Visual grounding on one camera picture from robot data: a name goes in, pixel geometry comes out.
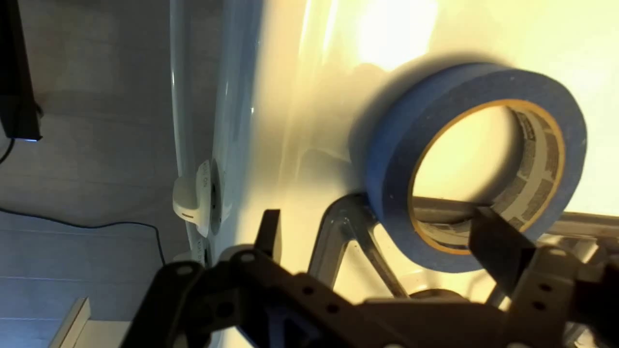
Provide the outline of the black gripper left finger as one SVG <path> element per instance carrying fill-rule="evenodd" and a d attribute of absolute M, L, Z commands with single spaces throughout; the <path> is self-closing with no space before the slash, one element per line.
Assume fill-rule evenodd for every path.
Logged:
<path fill-rule="evenodd" d="M 268 257 L 276 257 L 278 248 L 278 230 L 280 230 L 280 211 L 278 209 L 266 209 L 260 217 L 256 238 L 253 248 Z"/>

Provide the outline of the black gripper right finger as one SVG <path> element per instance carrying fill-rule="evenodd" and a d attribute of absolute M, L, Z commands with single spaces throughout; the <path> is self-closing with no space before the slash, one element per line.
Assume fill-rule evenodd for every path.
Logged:
<path fill-rule="evenodd" d="M 469 226 L 467 249 L 496 282 L 496 288 L 510 296 L 535 251 L 535 244 L 492 209 L 477 207 Z"/>

